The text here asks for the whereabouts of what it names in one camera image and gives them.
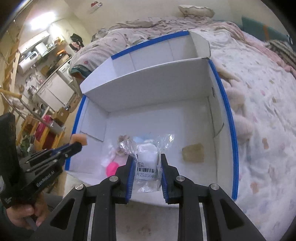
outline human hand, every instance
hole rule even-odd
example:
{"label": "human hand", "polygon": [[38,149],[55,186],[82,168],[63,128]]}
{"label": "human hand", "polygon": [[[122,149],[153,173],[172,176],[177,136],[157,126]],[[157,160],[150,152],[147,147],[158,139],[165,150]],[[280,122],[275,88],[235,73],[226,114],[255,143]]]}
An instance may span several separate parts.
{"label": "human hand", "polygon": [[41,192],[37,198],[34,206],[31,205],[15,205],[6,210],[9,220],[17,227],[31,229],[31,226],[24,219],[25,217],[35,215],[37,216],[36,225],[40,224],[50,213],[47,204],[44,200],[44,195]]}

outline open box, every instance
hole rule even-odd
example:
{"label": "open box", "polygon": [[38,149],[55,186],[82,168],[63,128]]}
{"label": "open box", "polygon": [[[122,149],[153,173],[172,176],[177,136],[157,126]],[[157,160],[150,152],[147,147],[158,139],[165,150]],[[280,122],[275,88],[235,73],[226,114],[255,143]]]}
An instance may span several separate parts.
{"label": "open box", "polygon": [[[194,31],[143,42],[107,59],[80,85],[83,97],[73,133],[88,145],[65,169],[90,185],[100,183],[100,155],[119,135],[175,134],[165,151],[180,175],[218,183],[233,199],[238,190],[238,150],[231,109],[210,57],[209,43]],[[182,148],[202,144],[204,161],[185,162]],[[164,205],[162,192],[132,200]]]}

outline orange stripe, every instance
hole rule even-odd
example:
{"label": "orange stripe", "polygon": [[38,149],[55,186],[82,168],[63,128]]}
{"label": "orange stripe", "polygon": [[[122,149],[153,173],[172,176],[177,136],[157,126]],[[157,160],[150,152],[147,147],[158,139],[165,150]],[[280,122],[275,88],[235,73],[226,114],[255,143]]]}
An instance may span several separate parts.
{"label": "orange stripe", "polygon": [[263,25],[263,31],[264,31],[264,35],[265,35],[265,38],[266,38],[266,40],[269,40],[270,38],[269,38],[269,34],[268,34],[268,29],[267,29],[267,25]]}

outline silver pivot bolt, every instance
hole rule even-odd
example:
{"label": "silver pivot bolt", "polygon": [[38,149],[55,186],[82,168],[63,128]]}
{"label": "silver pivot bolt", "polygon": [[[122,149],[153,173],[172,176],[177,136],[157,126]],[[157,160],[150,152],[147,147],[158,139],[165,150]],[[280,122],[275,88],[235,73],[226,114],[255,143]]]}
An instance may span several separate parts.
{"label": "silver pivot bolt", "polygon": [[220,187],[219,187],[218,184],[213,183],[213,184],[211,184],[211,188],[212,188],[213,190],[218,190]]}
{"label": "silver pivot bolt", "polygon": [[80,185],[76,185],[75,186],[75,189],[77,190],[77,191],[80,191],[81,189],[83,189],[83,184],[80,184]]}
{"label": "silver pivot bolt", "polygon": [[111,176],[111,177],[109,178],[109,180],[110,180],[111,182],[116,182],[116,181],[118,180],[118,177],[117,177],[117,176]]}
{"label": "silver pivot bolt", "polygon": [[183,182],[183,181],[185,181],[185,177],[183,177],[183,176],[177,176],[176,177],[176,180],[179,181],[179,182]]}

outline patterned bedsheet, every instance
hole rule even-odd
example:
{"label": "patterned bedsheet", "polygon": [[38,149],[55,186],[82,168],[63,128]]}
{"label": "patterned bedsheet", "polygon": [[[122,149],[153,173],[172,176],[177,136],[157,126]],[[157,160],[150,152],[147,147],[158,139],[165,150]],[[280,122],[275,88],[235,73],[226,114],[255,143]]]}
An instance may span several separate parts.
{"label": "patterned bedsheet", "polygon": [[148,18],[112,27],[80,50],[71,67],[93,71],[126,47],[193,28],[210,43],[241,137],[236,203],[268,241],[280,240],[296,215],[296,80],[263,42],[207,17]]}

